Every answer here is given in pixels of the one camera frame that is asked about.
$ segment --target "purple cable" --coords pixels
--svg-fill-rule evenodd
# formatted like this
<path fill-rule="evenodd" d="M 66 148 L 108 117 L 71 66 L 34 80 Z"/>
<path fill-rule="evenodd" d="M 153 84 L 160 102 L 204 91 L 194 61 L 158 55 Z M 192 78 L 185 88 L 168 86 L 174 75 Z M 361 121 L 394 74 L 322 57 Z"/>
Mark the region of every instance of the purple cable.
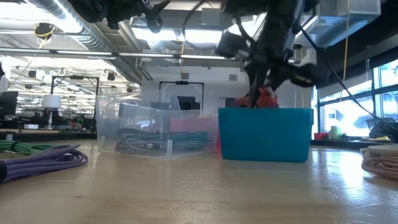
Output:
<path fill-rule="evenodd" d="M 7 166 L 4 181 L 87 164 L 88 157 L 76 150 L 79 146 L 55 146 L 25 158 L 4 161 Z"/>

